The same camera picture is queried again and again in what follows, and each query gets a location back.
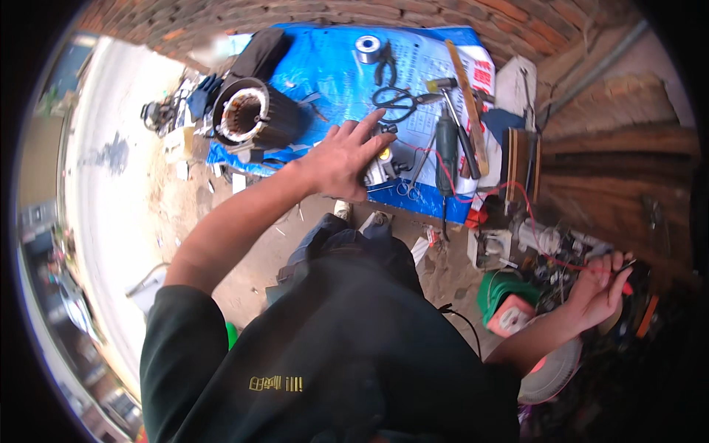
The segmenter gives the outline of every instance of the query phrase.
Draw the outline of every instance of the hammer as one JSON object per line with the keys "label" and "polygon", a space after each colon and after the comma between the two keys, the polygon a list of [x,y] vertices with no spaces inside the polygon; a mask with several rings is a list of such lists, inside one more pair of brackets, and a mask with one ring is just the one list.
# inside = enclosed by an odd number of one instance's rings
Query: hammer
{"label": "hammer", "polygon": [[434,79],[426,82],[426,89],[429,92],[440,92],[445,97],[445,100],[448,103],[448,108],[450,109],[450,113],[453,115],[453,120],[458,126],[458,138],[460,139],[460,143],[463,147],[465,159],[468,161],[468,168],[470,168],[470,177],[472,179],[477,180],[480,178],[481,175],[480,169],[478,169],[478,164],[475,162],[475,153],[473,152],[473,147],[470,145],[470,138],[468,137],[468,133],[465,132],[465,128],[463,127],[463,125],[460,124],[460,118],[458,118],[458,113],[455,112],[453,102],[451,101],[450,95],[448,94],[448,91],[450,89],[457,87],[458,81],[453,78]]}

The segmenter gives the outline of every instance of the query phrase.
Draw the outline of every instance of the pliers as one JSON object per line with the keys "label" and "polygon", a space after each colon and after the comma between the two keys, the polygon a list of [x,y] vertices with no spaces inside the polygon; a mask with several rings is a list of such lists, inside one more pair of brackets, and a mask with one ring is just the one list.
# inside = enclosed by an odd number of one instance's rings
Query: pliers
{"label": "pliers", "polygon": [[374,84],[381,86],[382,77],[384,75],[384,66],[388,65],[391,70],[391,77],[389,77],[389,86],[394,86],[396,84],[396,59],[391,54],[391,44],[386,41],[384,47],[379,51],[379,64],[374,70]]}

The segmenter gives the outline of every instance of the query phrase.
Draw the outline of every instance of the metal pipe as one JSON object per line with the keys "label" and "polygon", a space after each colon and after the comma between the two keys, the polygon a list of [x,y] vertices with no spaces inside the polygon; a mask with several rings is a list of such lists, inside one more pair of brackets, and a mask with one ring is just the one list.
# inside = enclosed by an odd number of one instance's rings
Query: metal pipe
{"label": "metal pipe", "polygon": [[549,117],[553,116],[559,109],[563,108],[564,105],[569,103],[574,99],[575,96],[579,95],[581,91],[586,89],[593,83],[596,78],[603,73],[607,68],[609,68],[613,63],[620,59],[620,56],[625,53],[625,51],[637,40],[644,30],[648,28],[647,20],[642,19],[637,25],[600,61],[593,67],[582,79],[580,79],[572,88],[570,88],[564,95],[559,97],[554,103],[552,103],[549,109]]}

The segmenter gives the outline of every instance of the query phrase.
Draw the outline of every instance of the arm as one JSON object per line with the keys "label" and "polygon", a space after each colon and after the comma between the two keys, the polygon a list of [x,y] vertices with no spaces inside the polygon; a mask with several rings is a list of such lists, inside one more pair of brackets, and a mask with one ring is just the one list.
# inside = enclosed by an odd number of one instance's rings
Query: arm
{"label": "arm", "polygon": [[220,204],[182,243],[167,270],[165,286],[187,285],[212,293],[261,234],[311,194],[366,199],[359,173],[396,139],[387,133],[365,142],[385,111],[377,110],[361,123],[346,120],[342,127],[334,125],[307,155]]}
{"label": "arm", "polygon": [[606,255],[591,260],[564,305],[508,337],[485,363],[511,365],[524,377],[545,355],[610,317],[618,308],[623,284],[632,272],[628,268],[616,276],[610,271],[617,271],[622,265],[623,255],[619,252],[613,258]]}

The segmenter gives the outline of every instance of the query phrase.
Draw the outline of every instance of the wooden ruler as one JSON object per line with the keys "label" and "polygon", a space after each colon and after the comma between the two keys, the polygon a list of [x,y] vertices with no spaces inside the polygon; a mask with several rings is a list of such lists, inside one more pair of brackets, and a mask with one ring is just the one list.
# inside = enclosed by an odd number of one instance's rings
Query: wooden ruler
{"label": "wooden ruler", "polygon": [[475,97],[473,97],[473,89],[468,82],[468,74],[463,68],[463,63],[458,56],[458,48],[455,47],[451,40],[446,40],[445,45],[450,53],[450,59],[453,61],[455,75],[458,77],[458,87],[463,91],[463,99],[465,100],[465,108],[468,110],[468,118],[470,118],[470,141],[475,149],[478,168],[480,175],[486,176],[490,174],[490,165],[487,162],[487,152],[485,151],[485,139],[483,132],[480,129],[480,116],[475,108]]}

